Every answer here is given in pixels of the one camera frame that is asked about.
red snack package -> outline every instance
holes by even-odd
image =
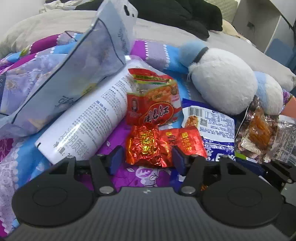
[[[167,158],[171,162],[172,146],[177,145],[185,155],[200,155],[207,158],[207,152],[198,129],[195,126],[174,128],[159,131],[160,144],[167,151]]]
[[[128,69],[137,83],[137,93],[127,94],[126,122],[154,127],[177,120],[181,100],[177,82],[168,75],[147,69]]]
[[[172,146],[186,155],[207,157],[202,138],[194,126],[159,131],[158,127],[133,126],[126,143],[128,164],[172,167]]]
[[[167,152],[160,145],[158,127],[133,126],[126,142],[128,164],[171,167]]]

spicy snack package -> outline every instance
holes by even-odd
[[[133,68],[129,72],[137,84],[137,92],[127,94],[127,123],[153,127],[176,121],[181,110],[177,82],[148,69]]]
[[[255,96],[235,138],[235,151],[262,162],[273,145],[278,119],[278,116],[264,114],[261,101]]]
[[[126,142],[128,164],[172,167],[172,146],[186,155],[207,157],[202,138],[195,127],[159,130],[157,126],[133,126]]]

metal screw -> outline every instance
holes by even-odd
[[[110,194],[114,191],[114,188],[110,186],[103,186],[99,189],[99,191],[103,194]]]
[[[192,194],[195,193],[195,188],[191,186],[185,186],[181,188],[181,192],[184,194]]]

translucent plastic bag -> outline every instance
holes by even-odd
[[[36,133],[121,69],[133,46],[137,15],[128,0],[104,0],[90,28],[63,62],[38,79],[15,112],[2,115],[0,138]]]

red foil wrapper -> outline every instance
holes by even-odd
[[[133,126],[127,139],[126,162],[141,166],[171,167],[167,152],[160,145],[158,127]]]
[[[177,145],[185,155],[200,155],[207,158],[207,152],[198,129],[195,126],[159,131],[160,144],[167,151],[167,158],[172,162],[172,146]]]
[[[207,157],[202,138],[194,126],[159,131],[158,127],[133,126],[127,139],[126,162],[143,166],[172,167],[172,146],[186,155]]]

